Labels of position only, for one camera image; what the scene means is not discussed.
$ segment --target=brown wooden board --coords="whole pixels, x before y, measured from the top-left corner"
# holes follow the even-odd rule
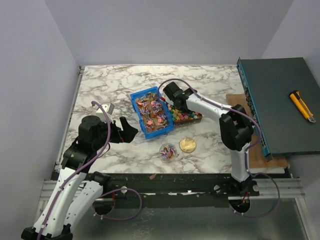
[[[246,114],[251,116],[250,109],[248,107],[246,96],[244,94],[227,94],[226,101],[229,105],[235,106],[240,104],[244,107]],[[254,133],[252,135],[251,144],[258,140],[258,135]],[[284,156],[274,157],[271,161],[267,162],[267,159],[262,153],[260,144],[249,149],[249,166],[250,168],[286,168],[288,162]]]

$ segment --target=marble table top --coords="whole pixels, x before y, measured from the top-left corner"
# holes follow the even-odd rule
[[[90,172],[102,173],[230,173],[229,150],[221,141],[219,123],[204,117],[201,123],[177,127],[166,135],[146,140],[141,131],[137,113],[130,94],[159,86],[164,80],[186,80],[202,95],[226,104],[226,94],[242,94],[243,87],[235,65],[178,66],[178,65],[115,65],[86,66],[70,121],[64,151],[78,135],[81,119],[95,115],[91,101],[112,102],[115,105],[112,117],[120,126],[119,117],[127,118],[130,125],[139,130],[131,143],[111,143],[111,149],[100,157]],[[177,82],[182,89],[187,87]],[[184,137],[196,141],[192,153],[184,153],[179,142]],[[164,163],[159,157],[162,144],[176,146],[179,158]]]

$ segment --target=purple cable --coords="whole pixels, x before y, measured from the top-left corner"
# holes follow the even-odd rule
[[[112,194],[112,193],[114,193],[114,192],[118,192],[118,191],[121,191],[121,190],[129,190],[129,191],[132,191],[132,192],[134,192],[134,193],[139,197],[139,201],[140,201],[139,209],[138,209],[138,211],[137,211],[134,215],[129,216],[129,217],[124,217],[124,218],[116,218],[116,217],[99,215],[99,214],[97,213],[97,211],[96,211],[95,204],[93,204],[93,207],[92,207],[92,208],[93,208],[94,214],[97,215],[97,216],[99,216],[99,217],[102,217],[102,218],[104,218],[104,219],[115,220],[115,221],[126,221],[126,220],[130,220],[130,219],[135,218],[135,217],[140,213],[140,211],[141,211],[141,209],[142,209],[142,198],[141,198],[140,194],[139,194],[136,190],[134,190],[134,189],[132,189],[132,188],[118,188],[118,189],[115,189],[115,190],[112,190],[112,191],[108,191],[107,193],[102,194],[99,198],[102,198],[102,197],[104,197],[104,196],[106,196],[106,195],[109,195],[109,194]]]
[[[163,81],[163,82],[160,84],[160,86],[158,87],[157,95],[160,96],[160,88],[161,88],[161,86],[162,86],[163,84],[165,84],[166,82],[175,81],[175,80],[176,80],[176,81],[183,82],[184,84],[186,84],[186,85],[191,89],[191,91],[194,93],[194,95],[196,95],[198,98],[200,98],[201,100],[205,101],[206,103],[211,104],[211,105],[213,105],[213,106],[215,106],[215,107],[217,107],[217,108],[221,108],[221,109],[224,109],[224,110],[228,110],[228,111],[232,111],[232,112],[234,112],[234,113],[240,114],[241,116],[249,119],[250,122],[252,122],[252,123],[254,124],[254,126],[255,126],[256,129],[258,130],[258,137],[259,137],[259,139],[258,139],[255,143],[249,145],[249,146],[244,150],[244,166],[245,166],[245,170],[248,172],[248,174],[249,174],[253,179],[254,179],[256,176],[258,176],[258,175],[264,175],[265,177],[269,178],[269,179],[274,183],[274,185],[275,185],[276,191],[277,191],[277,193],[278,193],[278,199],[277,199],[276,205],[274,206],[273,209],[271,209],[269,212],[264,213],[264,214],[261,214],[261,215],[243,214],[243,213],[241,213],[241,212],[236,211],[230,204],[229,204],[229,206],[230,206],[230,208],[233,210],[234,213],[236,213],[236,214],[238,214],[238,215],[241,215],[241,216],[244,216],[244,217],[248,217],[248,218],[260,218],[260,217],[265,217],[265,216],[267,216],[267,215],[275,212],[275,211],[277,210],[277,208],[279,207],[279,204],[280,204],[280,190],[279,190],[279,187],[278,187],[276,181],[273,180],[273,178],[270,177],[268,174],[263,173],[263,172],[258,172],[258,173],[252,174],[252,173],[250,172],[250,170],[249,170],[249,167],[248,167],[248,153],[249,153],[249,149],[250,149],[250,148],[253,148],[255,145],[257,145],[257,144],[261,141],[261,139],[262,139],[262,132],[261,132],[260,126],[256,123],[256,121],[255,121],[252,117],[244,114],[243,112],[237,111],[237,110],[235,110],[235,109],[233,109],[233,108],[230,108],[230,107],[221,106],[221,105],[216,104],[216,103],[214,103],[214,102],[212,102],[212,101],[210,101],[210,100],[208,100],[208,99],[206,99],[206,98],[204,98],[204,97],[201,97],[201,96],[196,92],[196,90],[194,90],[194,89],[191,87],[191,85],[190,85],[189,83],[187,83],[185,80],[182,80],[182,79],[179,79],[179,78],[171,78],[171,79],[168,79],[168,80]]]
[[[83,166],[80,167],[78,170],[76,170],[73,174],[71,174],[71,175],[61,184],[61,186],[59,187],[61,190],[67,185],[67,183],[68,183],[75,175],[77,175],[78,173],[80,173],[83,169],[85,169],[85,168],[88,167],[89,165],[93,164],[93,163],[98,159],[98,157],[102,154],[102,152],[106,149],[106,147],[107,147],[107,145],[108,145],[108,143],[109,143],[110,136],[111,136],[111,125],[110,125],[110,120],[109,120],[109,118],[108,118],[108,115],[107,115],[106,111],[104,110],[104,108],[103,108],[99,103],[97,103],[96,101],[92,101],[91,103],[92,103],[92,106],[97,105],[97,106],[101,109],[101,111],[103,112],[103,115],[105,116],[106,123],[107,123],[107,126],[108,126],[108,135],[107,135],[105,144],[104,144],[103,147],[101,148],[100,152],[99,152],[94,158],[92,158],[92,159],[91,159],[90,161],[88,161],[85,165],[83,165]],[[47,214],[46,214],[46,216],[45,216],[45,218],[44,218],[44,220],[43,220],[43,223],[42,223],[43,226],[46,226],[47,221],[48,221],[48,219],[49,219],[49,217],[50,217],[50,214],[51,214],[51,212],[52,212],[52,210],[53,210],[53,208],[54,208],[54,206],[55,206],[55,204],[56,204],[56,202],[57,202],[57,200],[58,200],[58,197],[59,197],[60,193],[61,193],[61,191],[58,191],[58,192],[55,194],[55,196],[54,196],[54,198],[53,198],[53,200],[52,200],[52,203],[51,203],[51,205],[50,205],[50,207],[49,207],[49,209],[48,209],[48,212],[47,212]],[[36,240],[40,240],[43,231],[44,231],[44,228],[40,228],[40,231],[39,231],[39,233],[38,233],[38,236],[37,236]]]

